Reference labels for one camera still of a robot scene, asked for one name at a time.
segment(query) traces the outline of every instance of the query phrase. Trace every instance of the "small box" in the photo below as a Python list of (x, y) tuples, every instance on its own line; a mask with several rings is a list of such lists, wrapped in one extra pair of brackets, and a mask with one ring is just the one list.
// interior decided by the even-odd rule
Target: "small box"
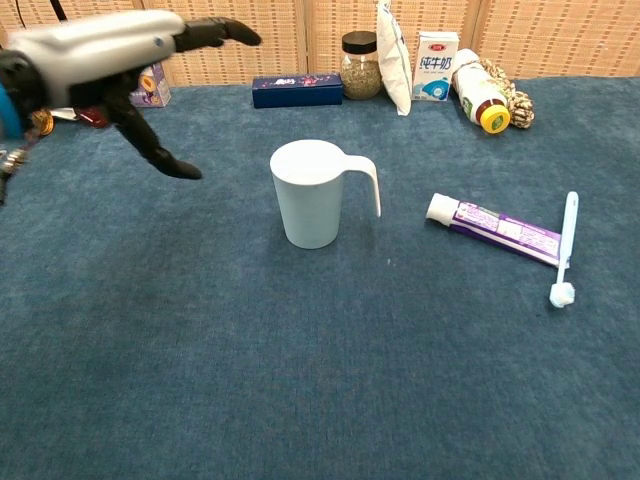
[(458, 51), (458, 34), (420, 32), (419, 39), (412, 98), (445, 101), (451, 88), (453, 59)]
[(131, 103), (136, 107), (165, 107), (171, 100), (169, 83), (160, 63), (145, 68), (138, 85), (130, 95)]
[(342, 78), (337, 73), (258, 77), (252, 95), (254, 108), (341, 105)]

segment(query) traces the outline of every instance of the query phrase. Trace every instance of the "toothpaste tube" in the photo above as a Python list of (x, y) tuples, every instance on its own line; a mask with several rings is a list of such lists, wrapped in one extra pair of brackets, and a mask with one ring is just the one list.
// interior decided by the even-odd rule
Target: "toothpaste tube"
[(503, 213), (436, 193), (431, 199), (426, 218), (556, 268), (560, 263), (562, 236), (559, 233), (530, 225)]

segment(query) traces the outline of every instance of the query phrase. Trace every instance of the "blue box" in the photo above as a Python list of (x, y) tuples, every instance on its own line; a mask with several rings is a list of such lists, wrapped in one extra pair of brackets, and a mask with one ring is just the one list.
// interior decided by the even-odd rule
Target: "blue box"
[(255, 108), (342, 105), (342, 78), (337, 73), (258, 77), (251, 91)]

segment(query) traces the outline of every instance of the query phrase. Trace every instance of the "woven screen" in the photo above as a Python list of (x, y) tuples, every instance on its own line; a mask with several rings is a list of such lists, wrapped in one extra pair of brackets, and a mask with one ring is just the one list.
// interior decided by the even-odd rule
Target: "woven screen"
[[(375, 0), (307, 2), (309, 67), (312, 73), (339, 70), (342, 36), (353, 30), (375, 31), (376, 5)], [(391, 2), (391, 13), (402, 29), (411, 64), (415, 62), (421, 30), (457, 32), (461, 44), (470, 41), (477, 8), (478, 2), (469, 0)]]
[(173, 85), (246, 84), (255, 76), (306, 71), (302, 0), (145, 0), (147, 8), (171, 10), (185, 20), (223, 16), (247, 24), (262, 37), (249, 47), (229, 40), (168, 60)]
[(640, 0), (493, 0), (476, 51), (508, 75), (640, 74)]
[(60, 0), (69, 19), (142, 8), (142, 0)]
[[(49, 0), (20, 0), (18, 4), (22, 19), (27, 27), (58, 22)], [(9, 32), (22, 28), (16, 2), (0, 0), (0, 44), (6, 45)]]

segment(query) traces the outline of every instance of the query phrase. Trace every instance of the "white cup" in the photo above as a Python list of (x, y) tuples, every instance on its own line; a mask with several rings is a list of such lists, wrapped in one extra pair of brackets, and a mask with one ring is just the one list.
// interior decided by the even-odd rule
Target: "white cup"
[(381, 216), (376, 166), (366, 157), (323, 140), (297, 140), (278, 148), (270, 166), (285, 234), (297, 247), (322, 248), (338, 236), (345, 172), (369, 175)]

